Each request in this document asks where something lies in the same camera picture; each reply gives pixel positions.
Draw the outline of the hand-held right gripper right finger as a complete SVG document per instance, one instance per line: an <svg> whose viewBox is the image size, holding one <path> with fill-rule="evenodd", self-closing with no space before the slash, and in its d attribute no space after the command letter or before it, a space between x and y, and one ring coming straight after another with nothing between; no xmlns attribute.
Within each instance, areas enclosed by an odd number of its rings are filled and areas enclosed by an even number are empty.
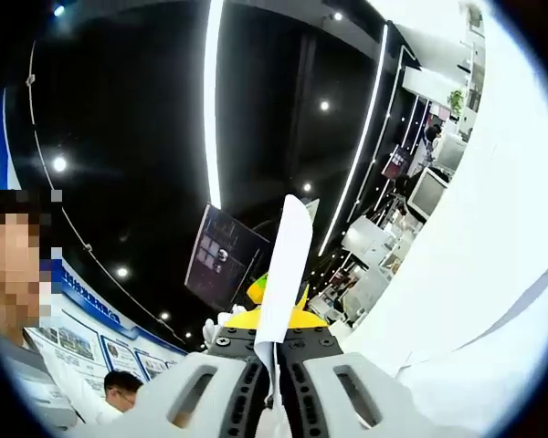
<svg viewBox="0 0 548 438"><path fill-rule="evenodd" d="M277 346L279 394L293 437L475 437L438 425L411 391L365 356L344 353L326 324L294 308Z"/></svg>

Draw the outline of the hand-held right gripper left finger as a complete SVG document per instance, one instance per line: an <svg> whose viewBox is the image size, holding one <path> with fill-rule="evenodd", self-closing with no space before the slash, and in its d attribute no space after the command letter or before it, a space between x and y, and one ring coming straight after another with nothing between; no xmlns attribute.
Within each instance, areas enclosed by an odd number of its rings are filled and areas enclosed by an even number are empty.
<svg viewBox="0 0 548 438"><path fill-rule="evenodd" d="M138 391L135 406L67 437L274 437L269 373L254 355L260 310L233 315L206 353L191 353Z"/></svg>

